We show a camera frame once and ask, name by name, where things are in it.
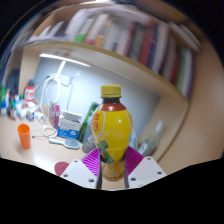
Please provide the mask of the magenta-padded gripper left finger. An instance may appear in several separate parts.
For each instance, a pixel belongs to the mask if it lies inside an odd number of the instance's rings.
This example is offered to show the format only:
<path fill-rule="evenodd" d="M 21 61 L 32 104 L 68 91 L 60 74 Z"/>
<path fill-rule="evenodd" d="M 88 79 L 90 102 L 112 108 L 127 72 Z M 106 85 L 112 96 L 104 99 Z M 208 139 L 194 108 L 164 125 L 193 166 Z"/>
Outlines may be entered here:
<path fill-rule="evenodd" d="M 95 148 L 82 159 L 74 159 L 61 177 L 81 187 L 100 190 L 102 170 L 99 150 Z"/>

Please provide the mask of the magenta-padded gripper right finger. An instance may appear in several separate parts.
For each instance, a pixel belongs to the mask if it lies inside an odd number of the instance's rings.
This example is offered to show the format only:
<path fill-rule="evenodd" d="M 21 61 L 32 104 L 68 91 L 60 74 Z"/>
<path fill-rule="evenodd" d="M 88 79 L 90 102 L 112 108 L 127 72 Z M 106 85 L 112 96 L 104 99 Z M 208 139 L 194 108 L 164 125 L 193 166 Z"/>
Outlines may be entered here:
<path fill-rule="evenodd" d="M 166 176 L 151 157 L 142 156 L 132 147 L 124 154 L 124 184 L 126 189 L 140 188 Z"/>

